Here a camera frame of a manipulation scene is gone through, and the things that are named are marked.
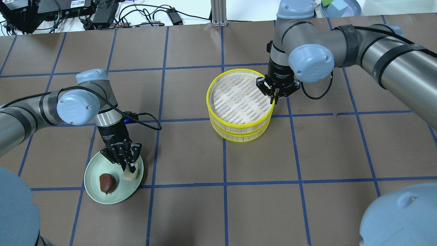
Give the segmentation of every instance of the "robotic arm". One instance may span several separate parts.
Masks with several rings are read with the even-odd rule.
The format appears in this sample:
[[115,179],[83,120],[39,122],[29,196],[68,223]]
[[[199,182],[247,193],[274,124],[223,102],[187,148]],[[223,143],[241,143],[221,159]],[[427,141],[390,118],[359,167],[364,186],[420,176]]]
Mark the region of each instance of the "robotic arm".
[[44,127],[83,125],[94,118],[112,163],[135,172],[141,144],[132,143],[105,71],[94,69],[76,76],[78,86],[15,100],[0,107],[0,156]]
[[301,83],[328,76],[334,67],[361,66],[437,129],[437,56],[402,37],[397,25],[339,26],[319,32],[313,0],[282,0],[277,13],[268,72],[258,88],[271,97],[289,96]]

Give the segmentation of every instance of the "brown object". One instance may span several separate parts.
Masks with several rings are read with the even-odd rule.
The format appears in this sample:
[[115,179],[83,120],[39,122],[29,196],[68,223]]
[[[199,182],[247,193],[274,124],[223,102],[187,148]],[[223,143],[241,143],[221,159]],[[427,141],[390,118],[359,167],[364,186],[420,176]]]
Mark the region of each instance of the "brown object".
[[104,173],[100,175],[100,190],[102,192],[105,192],[105,194],[108,195],[108,193],[112,193],[115,190],[115,187],[117,186],[117,181],[115,180],[114,176],[112,176],[109,173]]

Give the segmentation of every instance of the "sticker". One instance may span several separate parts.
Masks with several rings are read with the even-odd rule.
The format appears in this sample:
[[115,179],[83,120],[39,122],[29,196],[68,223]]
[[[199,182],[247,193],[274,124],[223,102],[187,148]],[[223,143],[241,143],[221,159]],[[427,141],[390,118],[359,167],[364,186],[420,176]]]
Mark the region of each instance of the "sticker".
[[76,1],[71,1],[70,8],[77,8],[83,6],[85,6],[85,0],[76,0]]

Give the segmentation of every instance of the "light green plate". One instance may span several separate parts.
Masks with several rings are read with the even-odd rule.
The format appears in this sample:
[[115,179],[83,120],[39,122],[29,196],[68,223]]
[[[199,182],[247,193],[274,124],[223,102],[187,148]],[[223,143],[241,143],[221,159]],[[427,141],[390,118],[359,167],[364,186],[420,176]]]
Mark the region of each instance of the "light green plate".
[[[123,201],[132,195],[141,183],[144,174],[144,166],[141,156],[137,160],[138,174],[133,181],[123,179],[123,169],[118,164],[113,164],[108,161],[100,152],[98,152],[91,160],[85,170],[83,178],[85,190],[88,195],[96,202],[101,204],[115,204]],[[117,180],[117,187],[112,192],[106,195],[100,190],[100,175],[109,173]]]

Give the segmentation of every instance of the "yellow and white basket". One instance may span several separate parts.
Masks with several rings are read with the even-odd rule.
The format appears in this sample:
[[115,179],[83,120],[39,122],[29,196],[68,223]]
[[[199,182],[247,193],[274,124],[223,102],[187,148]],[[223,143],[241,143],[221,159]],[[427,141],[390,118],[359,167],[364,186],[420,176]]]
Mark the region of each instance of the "yellow and white basket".
[[256,86],[263,75],[250,69],[233,69],[217,76],[206,93],[214,130],[233,142],[255,140],[267,129],[274,108]]

